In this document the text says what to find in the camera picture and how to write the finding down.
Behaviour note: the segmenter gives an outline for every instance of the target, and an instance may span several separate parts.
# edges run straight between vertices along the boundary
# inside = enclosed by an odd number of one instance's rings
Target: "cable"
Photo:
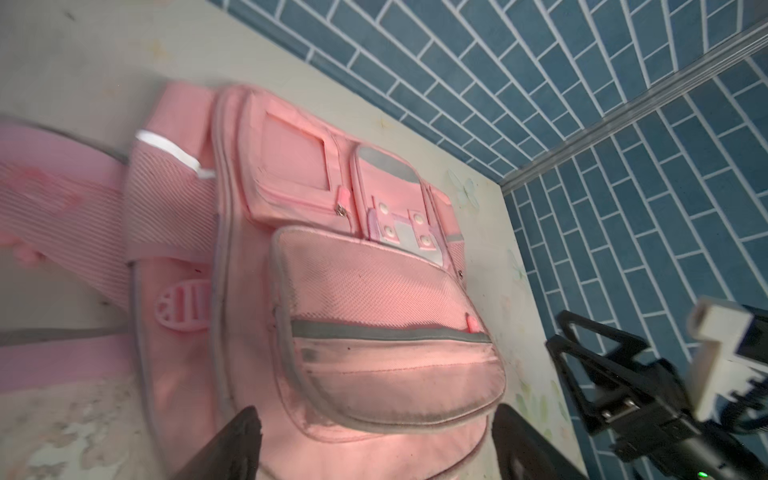
[[[768,378],[762,382],[750,380],[752,389],[744,396],[732,393],[735,402],[729,402],[720,413],[720,424],[729,432],[739,435],[752,435],[759,432],[768,432],[768,415],[758,419],[744,418],[749,409],[764,409],[763,400],[768,398]]]

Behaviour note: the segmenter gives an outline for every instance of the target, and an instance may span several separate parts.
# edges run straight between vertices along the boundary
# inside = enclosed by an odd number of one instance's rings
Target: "zipper pull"
[[[352,192],[343,185],[339,186],[336,192],[336,215],[346,217],[349,214],[349,200],[352,198]]]

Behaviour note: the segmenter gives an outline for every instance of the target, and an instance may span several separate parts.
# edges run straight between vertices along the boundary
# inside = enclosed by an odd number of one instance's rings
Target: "blue tile wall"
[[[766,10],[753,0],[209,1],[496,181]],[[748,71],[723,76],[731,94],[757,82]],[[714,91],[691,93],[719,100],[700,107],[705,117],[725,105]],[[768,131],[753,106],[768,88],[740,93]],[[734,112],[712,121],[717,133]],[[690,144],[700,131],[686,127]],[[734,134],[726,148],[749,162],[754,143]]]
[[[768,131],[759,126],[767,56],[740,62],[505,198],[522,219],[512,226],[548,335],[561,308],[586,312],[643,336],[649,359],[685,372],[697,345],[685,322],[699,296],[768,308]],[[581,422],[574,427],[593,480],[631,480],[609,438],[590,442]],[[750,443],[765,458],[762,445]],[[640,467],[644,478],[664,478],[650,463]]]

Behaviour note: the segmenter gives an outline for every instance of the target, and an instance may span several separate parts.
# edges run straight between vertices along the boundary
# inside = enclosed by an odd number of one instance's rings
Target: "reflective strip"
[[[311,322],[292,320],[293,336],[301,339],[354,339],[385,341],[456,340],[470,343],[490,343],[484,333],[467,333],[449,328],[436,329],[383,329],[349,325],[347,323]]]
[[[176,160],[194,170],[199,178],[207,179],[216,177],[215,170],[210,168],[200,168],[200,162],[197,161],[195,157],[189,155],[187,152],[182,150],[181,147],[168,140],[166,137],[161,137],[160,135],[154,134],[150,131],[139,130],[136,132],[136,138],[139,141],[143,141],[147,145],[159,148],[162,151],[173,155]]]

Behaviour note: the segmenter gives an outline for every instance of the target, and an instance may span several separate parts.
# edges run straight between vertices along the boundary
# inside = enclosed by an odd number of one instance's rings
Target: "rectangular tile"
[[[475,45],[462,58],[462,63],[490,91],[499,91],[509,82],[509,77],[498,67],[495,61],[485,53],[480,45]]]
[[[442,148],[463,162],[469,161],[469,155],[448,140],[443,140],[440,145],[438,145],[438,147]]]
[[[643,93],[647,86],[643,79],[643,71],[640,63],[637,61],[637,55],[633,48],[622,51],[614,58],[611,63],[616,71],[616,77],[621,84],[621,90],[627,96],[627,100],[632,100]]]
[[[752,257],[752,261],[757,266],[764,279],[768,279],[768,237],[761,237],[749,242],[744,242],[744,248]]]
[[[696,297],[707,295],[715,298],[727,298],[703,253],[681,258],[678,263]]]
[[[490,164],[492,161],[496,160],[497,157],[495,153],[490,151],[485,145],[481,144],[477,140],[472,140],[469,142],[464,147],[464,149],[487,164]]]
[[[654,228],[654,222],[650,218],[645,202],[640,198],[634,183],[628,181],[618,184],[614,187],[614,192],[635,235]]]
[[[576,281],[576,275],[574,274],[571,262],[565,262],[555,267],[558,271],[558,278],[563,286],[563,295],[565,296],[565,302],[568,305],[568,309],[581,316],[589,318],[589,312],[587,311],[587,304],[584,302],[584,297],[581,295],[581,290],[578,287],[578,281]],[[598,352],[602,350],[598,343],[597,337],[592,332],[582,330],[586,333],[585,336],[580,335],[581,344],[589,349],[596,349]],[[591,345],[587,344],[587,339],[591,339]]]
[[[644,61],[645,69],[648,72],[648,80],[651,83],[667,76],[674,70],[674,66],[672,65],[672,54],[670,53],[670,48],[668,46],[657,51]]]
[[[539,58],[538,63],[547,72],[559,91],[565,91],[566,88],[578,81],[578,76],[560,45],[555,46]]]
[[[768,139],[768,86],[757,85],[739,95],[736,101],[763,138]]]
[[[589,97],[584,85],[577,85],[573,87],[567,94],[564,95],[565,101],[573,109],[574,113],[581,120],[581,124],[585,127],[589,127],[592,124],[597,123],[601,116],[598,113],[597,108],[594,107],[592,99]]]
[[[536,209],[536,216],[541,218],[546,214],[552,212],[549,208],[549,202],[547,201],[547,194],[544,192],[544,187],[541,185],[541,179],[535,178],[526,184],[528,192],[531,195],[531,201]]]
[[[437,110],[433,106],[404,84],[395,87],[389,96],[423,121],[430,122],[437,115]]]
[[[597,152],[598,158],[600,158],[600,164],[603,166],[603,170],[605,170],[605,176],[608,178],[609,183],[615,184],[619,180],[629,177],[629,173],[627,173],[627,169],[624,167],[624,162],[621,160],[621,156],[610,137],[596,144],[594,151]]]
[[[738,2],[732,2],[707,19],[707,38],[710,47],[737,33]]]
[[[554,120],[565,112],[565,105],[563,105],[563,102],[560,101],[560,98],[549,84],[531,94],[531,99],[536,102],[536,105],[550,120]]]
[[[521,120],[530,117],[536,112],[531,102],[514,85],[509,85],[500,91],[496,97],[507,106],[510,112]]]
[[[701,5],[690,2],[672,15],[672,36],[674,37],[677,67],[688,66],[703,54],[701,34]]]
[[[440,0],[403,0],[403,3],[453,53],[461,54],[472,43],[472,35]]]
[[[722,134],[743,123],[739,112],[733,108],[714,81],[708,80],[688,94],[715,134]]]
[[[592,13],[592,18],[609,55],[615,54],[632,42],[619,0],[607,0]]]
[[[584,238],[587,241],[587,245],[591,249],[602,247],[607,242],[603,235],[603,230],[600,228],[598,218],[594,214],[592,205],[586,201],[574,205],[574,212],[581,225],[581,232],[584,233]]]
[[[664,25],[664,13],[661,0],[650,0],[643,8],[632,15],[637,43],[644,57],[667,43],[667,27]]]
[[[619,264],[623,269],[635,268],[643,264],[640,254],[627,230],[627,225],[621,215],[614,215],[603,220],[605,233],[614,248]]]
[[[650,282],[648,272],[646,272],[644,268],[627,272],[626,275],[627,282],[629,282],[629,287],[632,290],[632,294],[634,295],[634,299],[637,302],[637,306],[640,308],[641,313],[652,313],[664,310],[664,307],[659,300],[659,296],[656,294],[656,289],[654,289],[654,285]],[[654,331],[652,329],[650,329],[650,332],[651,335],[653,335]]]
[[[517,198],[517,195],[515,195],[515,199],[519,204],[520,200]],[[525,234],[528,235],[528,242],[531,245],[543,242],[544,237],[541,236],[541,230],[538,228],[538,220],[536,220],[533,206],[531,204],[523,205],[519,208],[519,212],[520,218],[523,220],[523,225],[525,226]]]
[[[578,0],[563,0],[549,14],[572,55],[578,55],[594,41]]]
[[[594,272],[589,253],[587,253],[587,248],[584,246],[584,241],[581,239],[581,233],[578,231],[572,232],[568,235],[565,235],[564,238],[565,244],[568,246],[568,252],[571,253],[571,260],[574,263],[574,268],[576,269],[578,279],[582,282],[586,282],[587,280],[597,278],[597,274]]]
[[[417,55],[429,41],[429,35],[396,3],[389,6],[380,24],[414,55]]]
[[[744,60],[717,76],[725,84],[730,93],[736,93],[739,90],[743,90],[760,79],[752,67],[750,67]]]
[[[674,132],[700,174],[711,174],[728,166],[725,157],[698,118],[694,117],[677,125]]]
[[[497,158],[496,161],[494,161],[491,164],[488,164],[489,167],[493,168],[497,172],[499,172],[502,175],[506,175],[509,172],[513,171],[515,168],[511,166],[507,161],[505,161],[503,158]]]
[[[501,130],[509,140],[515,142],[516,144],[522,142],[528,137],[528,132],[525,131],[525,129],[521,127],[520,124],[509,115],[504,115],[503,117],[499,118],[494,125],[496,125],[496,127]]]
[[[680,151],[658,113],[653,112],[642,117],[637,121],[637,126],[643,132],[645,141],[657,160],[666,160]]]
[[[589,190],[589,193],[592,195],[594,206],[598,209],[598,213],[601,217],[605,217],[618,210],[616,202],[614,202],[614,198],[611,195],[611,190],[605,183],[605,179],[599,168],[595,168],[584,174],[584,182],[587,184],[587,190]]]
[[[427,124],[423,123],[418,118],[406,115],[406,117],[402,119],[402,122],[406,127],[410,127],[417,134],[431,141],[433,144],[436,144],[442,140],[442,136],[440,134],[428,127]]]
[[[478,162],[477,160],[470,160],[467,162],[467,165],[474,168],[481,174],[485,175],[486,177],[490,178],[494,182],[499,182],[502,179],[502,176],[488,168],[488,165],[483,164],[482,162]]]
[[[421,60],[456,92],[464,91],[472,83],[472,79],[464,71],[464,68],[453,61],[436,43],[427,48]]]
[[[688,224],[683,218],[683,214],[674,202],[671,195],[659,197],[656,200],[648,202],[654,217],[664,234],[664,238],[670,244],[672,253],[682,255],[683,253],[699,250],[699,243],[690,232]]]
[[[346,3],[339,3],[331,22],[416,90],[423,93],[434,83],[429,73]]]
[[[637,134],[633,124],[616,132],[614,137],[616,138],[616,143],[619,144],[621,150],[627,150],[629,147],[640,141],[640,135]]]
[[[578,164],[578,168],[581,171],[587,170],[589,167],[597,164],[598,162],[594,159],[592,149],[587,149],[580,154],[577,154],[574,159],[576,160],[576,164]]]
[[[672,365],[677,367],[677,372],[681,376],[688,370],[688,358],[685,356],[680,340],[675,335],[672,323],[666,314],[646,317],[645,324],[648,326],[650,335],[654,338],[656,350],[661,358],[669,360]]]
[[[733,162],[757,192],[768,190],[768,152],[748,128],[740,128],[720,139]]]
[[[581,57],[576,59],[576,65],[578,65],[592,91],[597,90],[612,79],[608,66],[605,64],[605,58],[603,58],[600,47],[597,45],[593,45],[581,54]]]
[[[379,12],[382,11],[382,8],[384,8],[386,0],[354,0],[354,2],[360,5],[360,8],[365,10],[368,15],[371,15],[372,18],[376,18]]]
[[[531,257],[531,249],[528,247],[528,241],[525,239],[525,233],[523,230],[515,232],[515,239],[518,242],[518,248],[520,250],[520,256],[523,259],[523,268],[526,272],[536,270],[536,266],[533,264],[533,257]]]
[[[594,99],[598,101],[598,104],[603,111],[609,111],[621,103],[621,94],[619,94],[616,85],[612,83],[594,94]]]
[[[502,64],[525,91],[530,92],[544,82],[544,75],[541,74],[520,45],[516,45],[502,57]]]
[[[551,170],[545,171],[543,174],[541,174],[541,179],[544,181],[544,186],[547,189],[554,188],[560,184],[560,177],[558,176],[558,171],[554,168]]]
[[[524,167],[526,164],[530,163],[530,160],[525,156],[525,154],[520,152],[520,150],[515,148],[512,144],[503,138],[493,145],[493,149],[496,150],[498,154],[502,156],[502,158],[515,165],[516,167]]]
[[[550,124],[539,114],[525,122],[525,126],[536,136],[546,148],[557,147],[562,139]]]
[[[464,122],[464,127],[489,145],[501,137],[491,125],[486,123],[485,120],[478,115],[472,115],[466,122]]]
[[[531,252],[533,253],[533,258],[536,262],[536,270],[538,270],[538,275],[541,278],[541,286],[544,288],[544,291],[548,292],[560,288],[558,280],[554,276],[554,270],[552,269],[552,263],[549,260],[546,247],[544,245],[533,247]]]
[[[538,275],[536,273],[528,274],[528,284],[531,285],[533,291],[533,300],[536,302],[536,308],[538,315],[541,318],[541,325],[544,327],[544,334],[547,338],[554,335],[554,325],[550,320],[549,307],[547,306],[547,300],[544,297],[544,290],[541,289],[541,284],[538,281]]]
[[[307,44],[275,25],[271,19],[253,10],[243,0],[231,0],[227,11],[234,18],[237,18],[302,60],[310,52],[310,47]]]
[[[554,215],[558,218],[561,230],[568,232],[576,228],[576,220],[562,187],[549,192],[549,200],[552,202],[552,209],[554,210]]]
[[[565,251],[565,245],[563,244],[563,237],[560,235],[558,225],[554,221],[554,217],[547,217],[540,221],[541,231],[544,233],[544,239],[549,247],[549,254],[552,257],[553,262],[559,262],[568,258],[568,252]]]
[[[467,143],[472,138],[463,128],[445,115],[440,115],[437,120],[432,122],[432,126],[459,145]]]
[[[598,266],[600,278],[605,285],[608,299],[614,307],[614,312],[621,323],[621,329],[634,335],[645,337],[640,317],[634,309],[632,299],[629,296],[624,279],[619,273],[610,250],[600,250],[593,254],[594,262]]]
[[[435,105],[442,108],[442,110],[450,115],[454,120],[461,122],[464,121],[472,112],[467,108],[464,103],[458,99],[448,88],[437,84],[427,95],[427,98]]]
[[[565,190],[568,191],[568,198],[571,199],[571,202],[581,200],[587,196],[587,192],[584,190],[584,185],[576,171],[576,166],[574,165],[573,160],[564,162],[558,167],[558,170],[560,171],[560,177],[563,179],[563,185],[565,185]]]
[[[328,58],[325,58],[323,54],[315,53],[312,56],[312,60],[310,60],[310,64],[320,70],[322,73],[346,86],[349,90],[354,91],[361,97],[365,98],[376,107],[381,108],[384,112],[393,118],[400,118],[405,113],[403,109],[393,104],[391,101],[389,101],[389,99],[384,98],[383,95],[363,84],[360,80],[354,78],[343,69],[337,67]]]
[[[461,13],[496,56],[515,42],[515,36],[488,0],[469,0],[462,7]]]
[[[732,170],[709,178],[706,182],[739,238],[768,230],[768,223]]]
[[[646,198],[667,191],[667,185],[644,145],[625,151],[624,158]]]
[[[357,56],[349,69],[365,78],[380,91],[388,91],[395,84],[395,78],[364,53]]]
[[[567,137],[579,129],[576,119],[571,114],[565,114],[562,117],[554,121],[554,127],[558,129],[560,135]]]
[[[529,157],[533,158],[536,155],[544,151],[544,148],[536,141],[535,138],[530,137],[526,141],[518,145]]]
[[[644,235],[637,239],[648,262],[651,273],[667,301],[672,318],[680,327],[681,332],[687,332],[686,320],[694,303],[683,285],[683,280],[677,273],[674,262],[658,233]]]
[[[685,158],[678,157],[670,160],[661,168],[667,175],[672,190],[689,215],[700,214],[712,208],[712,202],[704,193],[699,180],[696,179]]]
[[[528,189],[525,188],[525,185],[523,185],[522,187],[519,187],[517,190],[514,190],[512,193],[515,195],[515,202],[518,205],[523,204],[526,201],[531,199],[528,196]]]
[[[554,36],[533,0],[518,0],[507,10],[507,16],[528,44],[533,55],[540,55],[554,43]]]

